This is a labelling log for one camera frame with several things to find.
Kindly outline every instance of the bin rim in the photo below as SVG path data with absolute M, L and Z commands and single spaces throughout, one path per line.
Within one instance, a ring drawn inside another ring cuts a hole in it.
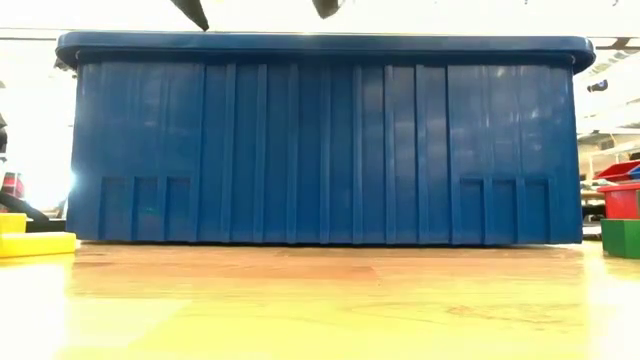
M 56 55 L 77 68 L 77 53 L 91 50 L 241 51 L 385 55 L 440 53 L 561 53 L 573 58 L 573 72 L 595 62 L 593 43 L 579 36 L 449 36 L 398 34 L 296 34 L 72 31 L 60 36 Z
M 620 185 L 602 186 L 597 189 L 597 191 L 601 193 L 625 190 L 640 190 L 640 181 Z

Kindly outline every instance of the wooden floor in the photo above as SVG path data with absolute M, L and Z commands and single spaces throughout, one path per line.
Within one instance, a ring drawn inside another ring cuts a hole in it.
M 640 359 L 640 262 L 84 245 L 0 262 L 0 359 Z

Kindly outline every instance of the blue plastic bin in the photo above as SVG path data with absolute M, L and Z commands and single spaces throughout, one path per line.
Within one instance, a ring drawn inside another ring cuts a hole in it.
M 636 166 L 629 172 L 629 176 L 633 180 L 640 180 L 640 166 Z
M 57 55 L 79 238 L 581 241 L 584 38 L 73 32 Z

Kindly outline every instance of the green block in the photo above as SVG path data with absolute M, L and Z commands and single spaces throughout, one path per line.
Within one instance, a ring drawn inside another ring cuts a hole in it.
M 640 220 L 602 219 L 602 248 L 611 256 L 640 259 Z

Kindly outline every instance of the yellow block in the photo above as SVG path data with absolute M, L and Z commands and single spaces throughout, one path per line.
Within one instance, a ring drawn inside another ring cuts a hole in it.
M 2 234 L 0 258 L 69 254 L 76 251 L 76 234 L 65 232 Z
M 27 231 L 27 215 L 0 213 L 0 234 L 24 234 Z

